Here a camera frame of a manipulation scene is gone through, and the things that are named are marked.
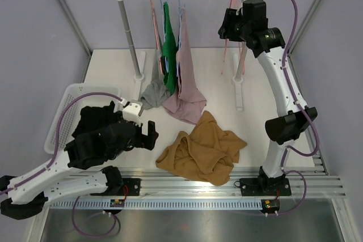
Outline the pink hanger of black top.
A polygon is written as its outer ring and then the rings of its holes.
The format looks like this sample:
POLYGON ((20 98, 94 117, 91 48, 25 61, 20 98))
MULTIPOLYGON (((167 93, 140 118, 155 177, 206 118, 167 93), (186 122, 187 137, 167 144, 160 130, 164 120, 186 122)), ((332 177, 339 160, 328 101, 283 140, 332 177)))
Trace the pink hanger of black top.
MULTIPOLYGON (((231 0, 230 1, 230 8, 232 9, 239 9, 240 0, 231 0)), ((238 48, 239 48, 239 64, 241 68, 241 74, 245 74, 245 59, 246 59, 246 53, 247 53, 247 47, 245 42, 238 42, 238 48)))

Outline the pink hanger of brown top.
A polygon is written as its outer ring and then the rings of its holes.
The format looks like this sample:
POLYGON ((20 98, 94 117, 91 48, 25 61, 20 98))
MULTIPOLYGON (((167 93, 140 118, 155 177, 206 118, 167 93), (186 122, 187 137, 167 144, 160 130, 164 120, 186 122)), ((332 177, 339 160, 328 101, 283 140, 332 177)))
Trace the pink hanger of brown top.
MULTIPOLYGON (((238 7, 238 0, 230 0, 230 4, 229 4, 229 8, 230 9, 236 9, 238 7)), ((222 70, 221 70, 221 74, 224 74, 225 71, 225 66, 226 66, 226 53, 227 53, 227 49, 228 49, 228 43, 229 43, 229 39, 225 39, 225 44, 224 44, 224 50, 223 50, 223 59, 222 59, 222 70)))

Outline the black tank top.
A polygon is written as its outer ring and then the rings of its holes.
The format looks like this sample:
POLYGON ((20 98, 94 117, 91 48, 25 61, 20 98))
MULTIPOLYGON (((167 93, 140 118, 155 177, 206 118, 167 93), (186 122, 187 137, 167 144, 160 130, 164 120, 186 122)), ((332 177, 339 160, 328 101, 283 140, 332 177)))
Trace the black tank top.
POLYGON ((81 119, 71 136, 76 138, 80 134, 89 133, 115 123, 117 114, 114 112, 114 108, 115 103, 113 101, 103 107, 86 106, 82 108, 81 119))

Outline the brown tank top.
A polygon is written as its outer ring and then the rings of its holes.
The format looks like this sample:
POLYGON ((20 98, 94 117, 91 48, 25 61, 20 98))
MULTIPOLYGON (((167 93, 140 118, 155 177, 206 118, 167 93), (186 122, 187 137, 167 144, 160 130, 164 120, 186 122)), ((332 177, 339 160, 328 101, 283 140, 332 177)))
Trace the brown tank top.
POLYGON ((222 130, 213 115, 204 111, 192 132, 180 131, 155 165, 187 180, 221 186, 230 180, 239 152, 246 146, 244 140, 230 130, 222 130))

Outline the grey tank top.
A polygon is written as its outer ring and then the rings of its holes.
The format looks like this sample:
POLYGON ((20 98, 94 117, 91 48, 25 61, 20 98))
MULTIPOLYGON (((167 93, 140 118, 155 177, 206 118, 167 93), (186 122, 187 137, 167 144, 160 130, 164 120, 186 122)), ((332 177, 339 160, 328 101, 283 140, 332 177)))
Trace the grey tank top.
POLYGON ((163 83, 163 74, 159 68, 159 61, 162 57, 161 46, 161 38, 159 38, 159 46, 155 48, 151 81, 140 97, 144 110, 160 107, 171 96, 168 88, 163 83))

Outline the blue hanger of mauve top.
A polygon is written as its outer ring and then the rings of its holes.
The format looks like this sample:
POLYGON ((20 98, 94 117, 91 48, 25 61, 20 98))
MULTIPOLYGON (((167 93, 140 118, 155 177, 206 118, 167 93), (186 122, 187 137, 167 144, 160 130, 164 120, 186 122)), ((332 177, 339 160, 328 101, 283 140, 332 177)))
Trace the blue hanger of mauve top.
POLYGON ((178 80, 178 85, 182 83, 182 72, 181 72, 181 62, 183 59, 183 14, 184 7, 181 4, 181 0, 178 0, 178 10, 179 10, 179 32, 178 32, 178 50, 176 53, 176 77, 178 80))

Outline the mauve pink tank top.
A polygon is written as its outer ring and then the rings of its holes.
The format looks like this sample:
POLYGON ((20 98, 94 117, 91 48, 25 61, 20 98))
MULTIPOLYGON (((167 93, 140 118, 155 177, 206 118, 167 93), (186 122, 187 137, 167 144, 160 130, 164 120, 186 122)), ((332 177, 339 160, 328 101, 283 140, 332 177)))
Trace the mauve pink tank top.
POLYGON ((172 117, 189 124, 196 124, 206 106, 206 98, 196 86, 185 8, 182 33, 183 59, 181 62, 181 85, 178 85, 177 80, 174 94, 163 103, 163 107, 172 117))

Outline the blue hanger of green top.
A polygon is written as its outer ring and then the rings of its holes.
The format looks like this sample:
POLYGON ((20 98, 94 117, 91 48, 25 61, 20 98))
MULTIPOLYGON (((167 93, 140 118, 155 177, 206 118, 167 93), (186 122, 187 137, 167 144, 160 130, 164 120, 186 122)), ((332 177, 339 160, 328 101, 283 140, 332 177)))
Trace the blue hanger of green top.
MULTIPOLYGON (((164 48, 164 42, 165 42, 165 39, 166 39, 164 6, 163 6, 163 0, 159 0, 159 1, 160 1, 161 14, 162 14, 162 31, 163 31, 163 48, 164 48)), ((167 60, 167 57, 165 57, 165 56, 164 56, 164 62, 165 62, 165 71, 169 72, 168 60, 167 60)))

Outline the pink hanger of grey top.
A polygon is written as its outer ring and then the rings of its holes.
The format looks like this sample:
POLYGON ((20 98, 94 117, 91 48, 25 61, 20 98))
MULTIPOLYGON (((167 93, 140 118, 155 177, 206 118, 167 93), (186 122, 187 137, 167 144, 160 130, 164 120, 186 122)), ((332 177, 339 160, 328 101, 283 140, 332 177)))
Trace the pink hanger of grey top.
POLYGON ((161 75, 164 75, 162 49, 161 49, 161 38, 159 36, 158 24, 157 24, 157 18, 156 18, 156 13, 155 13, 155 7, 154 7, 153 0, 150 0, 150 5, 151 5, 151 14, 152 14, 152 19, 153 19, 153 27, 154 27, 154 36, 155 36, 155 44, 156 44, 156 52, 157 52, 159 73, 161 75))

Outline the white plastic basket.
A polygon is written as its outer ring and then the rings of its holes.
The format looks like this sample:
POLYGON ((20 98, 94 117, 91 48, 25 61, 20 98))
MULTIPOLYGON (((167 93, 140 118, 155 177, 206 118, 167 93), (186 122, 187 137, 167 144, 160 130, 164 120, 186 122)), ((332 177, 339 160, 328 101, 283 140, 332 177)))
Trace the white plastic basket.
MULTIPOLYGON (((54 146, 56 143, 56 127, 62 111, 77 97, 93 92, 105 92, 113 94, 117 97, 121 96, 121 88, 112 84, 75 83, 69 85, 64 92, 64 95, 58 106, 56 115, 49 129, 48 136, 45 140, 44 150, 46 153, 54 153, 54 146)), ((71 135, 75 131, 75 128, 77 127, 79 120, 81 119, 80 112, 82 108, 86 106, 103 107, 109 105, 111 101, 115 103, 114 110, 117 111, 119 109, 120 102, 109 96, 92 95, 80 99, 76 103, 74 103, 67 110, 61 121, 58 149, 62 150, 68 142, 73 140, 73 137, 71 135)))

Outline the silver clothes rack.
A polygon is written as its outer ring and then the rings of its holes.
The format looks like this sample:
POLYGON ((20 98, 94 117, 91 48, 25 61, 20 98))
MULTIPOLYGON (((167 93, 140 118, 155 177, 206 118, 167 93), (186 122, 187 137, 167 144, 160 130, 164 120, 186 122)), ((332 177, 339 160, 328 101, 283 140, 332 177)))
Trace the silver clothes rack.
MULTIPOLYGON (((132 33, 131 33, 129 22, 128 22, 128 17, 126 14, 124 0, 117 0, 117 3, 119 6, 119 10, 120 10, 124 30, 125 30, 126 40, 128 42, 128 47, 130 50, 132 64, 134 67, 134 87, 133 87, 131 99, 138 100, 140 97, 140 92, 141 92, 141 83, 144 80, 143 69, 145 66, 146 53, 144 51, 142 51, 140 54, 136 53, 136 49, 135 49, 133 38, 132 38, 132 33)), ((243 95, 242 95, 243 75, 241 74, 239 57, 240 57, 240 54, 233 55, 234 77, 232 78, 232 81, 233 81, 233 85, 234 85, 234 89, 235 89, 236 109, 241 112, 244 110, 243 95)))

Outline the right aluminium frame post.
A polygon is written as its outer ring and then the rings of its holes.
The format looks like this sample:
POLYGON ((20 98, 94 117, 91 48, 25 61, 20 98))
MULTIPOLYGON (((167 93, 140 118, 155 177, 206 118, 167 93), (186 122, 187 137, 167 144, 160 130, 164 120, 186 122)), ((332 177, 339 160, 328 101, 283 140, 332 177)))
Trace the right aluminium frame post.
POLYGON ((294 52, 294 50, 296 49, 300 39, 302 38, 302 36, 304 35, 304 33, 306 32, 309 24, 310 24, 310 20, 313 18, 313 16, 315 15, 315 13, 317 12, 320 4, 322 3, 323 0, 313 0, 306 15, 303 17, 303 20, 300 24, 300 26, 298 27, 297 31, 296 31, 296 35, 293 38, 291 47, 289 49, 289 53, 288 53, 288 57, 290 58, 292 56, 292 53, 294 52))

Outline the aluminium frame post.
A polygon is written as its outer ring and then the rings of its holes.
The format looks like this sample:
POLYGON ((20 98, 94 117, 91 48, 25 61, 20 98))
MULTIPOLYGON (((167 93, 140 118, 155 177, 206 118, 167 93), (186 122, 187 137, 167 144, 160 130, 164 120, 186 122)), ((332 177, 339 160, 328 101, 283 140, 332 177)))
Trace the aluminium frame post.
POLYGON ((92 56, 92 49, 90 48, 85 36, 83 35, 81 28, 79 27, 71 9, 66 0, 56 0, 59 4, 62 12, 68 23, 70 24, 71 29, 73 30, 78 42, 82 46, 86 56, 90 59, 92 56))
POLYGON ((293 38, 291 47, 289 49, 289 53, 288 53, 288 57, 290 58, 292 56, 292 53, 294 52, 294 50, 296 49, 300 39, 302 38, 302 36, 304 35, 304 33, 306 32, 309 24, 310 24, 310 20, 313 18, 313 16, 315 15, 315 13, 317 12, 320 4, 322 3, 323 0, 313 0, 306 15, 303 17, 303 20, 300 24, 300 26, 298 27, 297 31, 296 31, 296 35, 293 38))

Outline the left aluminium frame post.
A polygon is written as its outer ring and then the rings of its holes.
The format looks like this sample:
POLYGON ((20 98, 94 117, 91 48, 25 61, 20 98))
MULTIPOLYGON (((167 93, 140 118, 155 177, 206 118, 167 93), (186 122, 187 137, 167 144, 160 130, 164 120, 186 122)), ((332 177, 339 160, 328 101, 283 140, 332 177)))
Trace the left aluminium frame post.
POLYGON ((92 49, 90 48, 85 36, 83 35, 81 28, 79 27, 71 9, 66 0, 56 0, 59 4, 62 12, 68 23, 70 24, 71 29, 73 30, 78 42, 82 46, 86 56, 90 59, 92 56, 92 49))

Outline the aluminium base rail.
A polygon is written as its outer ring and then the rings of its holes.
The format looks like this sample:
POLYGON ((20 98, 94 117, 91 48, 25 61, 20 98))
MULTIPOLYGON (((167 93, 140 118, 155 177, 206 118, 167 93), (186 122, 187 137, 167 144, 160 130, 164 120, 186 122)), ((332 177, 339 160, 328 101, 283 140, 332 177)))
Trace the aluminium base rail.
MULTIPOLYGON (((236 187, 240 178, 256 177, 266 155, 244 148, 240 151, 239 162, 230 174, 230 180, 221 186, 208 182, 191 181, 174 176, 156 167, 155 161, 160 151, 136 149, 121 154, 109 164, 118 166, 122 176, 141 179, 140 195, 143 197, 171 198, 232 198, 240 197, 236 187)), ((345 191, 338 176, 328 175, 321 160, 316 156, 304 158, 290 154, 286 164, 288 170, 295 169, 303 174, 289 174, 292 198, 299 198, 306 192, 307 198, 345 198, 345 191)))

